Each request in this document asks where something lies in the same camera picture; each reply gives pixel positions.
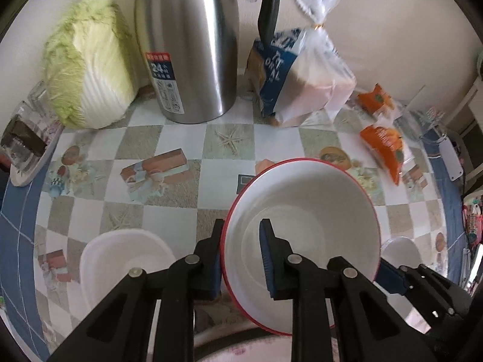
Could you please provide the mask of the stainless steel thermos jug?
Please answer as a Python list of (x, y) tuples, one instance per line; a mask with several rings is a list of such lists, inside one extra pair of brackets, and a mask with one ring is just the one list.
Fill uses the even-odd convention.
[(208, 122), (237, 98), (237, 0), (135, 0), (135, 28), (167, 119)]

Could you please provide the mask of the floral porcelain plate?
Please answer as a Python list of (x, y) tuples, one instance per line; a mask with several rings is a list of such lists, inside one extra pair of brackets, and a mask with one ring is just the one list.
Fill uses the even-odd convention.
[(292, 339), (246, 329), (196, 347), (194, 361), (291, 361)]

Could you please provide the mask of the near orange snack packet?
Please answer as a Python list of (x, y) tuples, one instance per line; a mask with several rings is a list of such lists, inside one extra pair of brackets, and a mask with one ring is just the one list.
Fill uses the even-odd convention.
[(394, 128), (373, 124), (360, 132), (360, 138), (391, 181), (398, 186), (405, 160), (404, 143), (399, 132)]

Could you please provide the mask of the red rimmed floral bowl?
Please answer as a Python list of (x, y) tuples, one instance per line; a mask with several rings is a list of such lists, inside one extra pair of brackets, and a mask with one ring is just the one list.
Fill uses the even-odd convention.
[(223, 278), (238, 309), (269, 332), (291, 335), (291, 302), (267, 289), (260, 222), (292, 251), (325, 268), (342, 256), (367, 279), (380, 266), (380, 225), (372, 201), (349, 173), (322, 160), (287, 159), (268, 167), (237, 195), (220, 241)]

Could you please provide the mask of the white power adapter box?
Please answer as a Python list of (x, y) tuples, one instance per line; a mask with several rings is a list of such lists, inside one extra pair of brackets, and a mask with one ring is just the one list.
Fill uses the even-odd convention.
[(439, 143), (439, 151), (450, 180), (458, 180), (463, 175), (463, 168), (459, 156), (448, 137), (445, 137)]

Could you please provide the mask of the blue tablecloth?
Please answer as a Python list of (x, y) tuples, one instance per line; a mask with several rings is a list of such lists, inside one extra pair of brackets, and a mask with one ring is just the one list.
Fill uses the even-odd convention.
[[(425, 188), (395, 185), (380, 170), (359, 134), (347, 128), (277, 129), (226, 123), (133, 125), (65, 132), (53, 161), (27, 186), (8, 186), (1, 209), (1, 294), (8, 318), (41, 360), (88, 311), (81, 292), (80, 257), (98, 235), (143, 229), (158, 235), (175, 257), (189, 254), (223, 218), (255, 165), (264, 159), (323, 155), (338, 147), (351, 174), (368, 191), (382, 239), (411, 238), (427, 264), (444, 258), (453, 277), (467, 239), (461, 202), (451, 193), (439, 159), (421, 144), (410, 150)], [(143, 204), (132, 201), (121, 170), (156, 154), (181, 150), (192, 178)]]

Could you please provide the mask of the checkered plastic table cover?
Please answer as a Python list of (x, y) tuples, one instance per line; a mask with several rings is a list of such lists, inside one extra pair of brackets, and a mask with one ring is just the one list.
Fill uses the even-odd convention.
[(314, 126), (275, 128), (257, 105), (238, 100), (223, 117), (198, 125), (165, 119), (142, 97), (108, 128), (65, 130), (44, 178), (34, 232), (35, 293), (46, 359), (90, 310), (80, 258), (101, 234), (140, 229), (175, 257), (189, 254), (227, 215), (253, 175), (272, 163), (310, 157), (351, 174), (373, 201), (382, 239), (414, 241), (422, 261), (448, 271), (442, 169), (422, 142), (409, 140), (417, 179), (394, 184), (360, 140), (373, 119), (349, 101)]

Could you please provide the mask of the orange snack packet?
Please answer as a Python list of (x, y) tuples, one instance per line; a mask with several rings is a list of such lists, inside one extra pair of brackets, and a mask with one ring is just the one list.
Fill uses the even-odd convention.
[(383, 115), (388, 119), (395, 119), (398, 110), (392, 96), (384, 88), (376, 83), (371, 92), (363, 92), (357, 95), (360, 107), (374, 118)]
[(398, 186), (405, 160), (404, 143), (399, 132), (394, 128), (373, 124), (360, 132), (360, 138), (391, 181)]

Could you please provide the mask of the clear glass jar tray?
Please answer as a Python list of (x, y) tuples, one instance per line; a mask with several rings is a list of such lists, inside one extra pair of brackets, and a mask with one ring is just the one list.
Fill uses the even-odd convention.
[(50, 159), (64, 126), (50, 105), (44, 81), (16, 107), (1, 139), (1, 152), (11, 162), (13, 186), (30, 184)]

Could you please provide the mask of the white chair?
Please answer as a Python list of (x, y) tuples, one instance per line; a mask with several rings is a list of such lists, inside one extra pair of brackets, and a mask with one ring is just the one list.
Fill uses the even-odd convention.
[(445, 124), (462, 142), (466, 179), (477, 179), (482, 175), (482, 78), (475, 79), (467, 94), (445, 117)]

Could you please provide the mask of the small white bowl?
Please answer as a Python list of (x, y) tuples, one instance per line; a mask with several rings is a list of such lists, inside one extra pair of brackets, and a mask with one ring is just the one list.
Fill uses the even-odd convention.
[(146, 273), (167, 269), (176, 261), (159, 236), (141, 229), (119, 229), (98, 235), (80, 257), (80, 285), (89, 310), (101, 302), (132, 268)]

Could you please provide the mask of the bagged sliced bread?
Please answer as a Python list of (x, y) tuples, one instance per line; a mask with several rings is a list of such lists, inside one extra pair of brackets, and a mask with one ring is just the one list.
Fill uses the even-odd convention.
[(321, 112), (334, 118), (356, 86), (324, 27), (340, 0), (294, 1), (311, 24), (257, 38), (246, 66), (260, 113), (280, 128), (316, 125)]

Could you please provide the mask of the far orange snack packet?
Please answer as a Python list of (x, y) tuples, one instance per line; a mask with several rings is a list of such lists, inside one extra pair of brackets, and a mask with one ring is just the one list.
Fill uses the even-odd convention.
[(384, 88), (376, 83), (371, 92), (363, 92), (357, 95), (360, 107), (374, 118), (383, 115), (388, 119), (395, 119), (398, 110), (392, 96)]

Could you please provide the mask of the clear glass mug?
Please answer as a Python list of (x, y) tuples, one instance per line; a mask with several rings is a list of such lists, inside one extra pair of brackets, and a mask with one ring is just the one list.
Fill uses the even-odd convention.
[(447, 128), (442, 122), (445, 113), (428, 106), (427, 94), (427, 86), (423, 85), (407, 103), (401, 105), (395, 124), (413, 141), (439, 144), (447, 137)]

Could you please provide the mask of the napa cabbage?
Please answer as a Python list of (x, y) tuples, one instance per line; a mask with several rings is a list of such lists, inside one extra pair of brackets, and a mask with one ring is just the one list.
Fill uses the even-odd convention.
[(133, 40), (115, 0), (73, 4), (45, 42), (43, 75), (61, 123), (101, 129), (119, 121), (138, 94)]

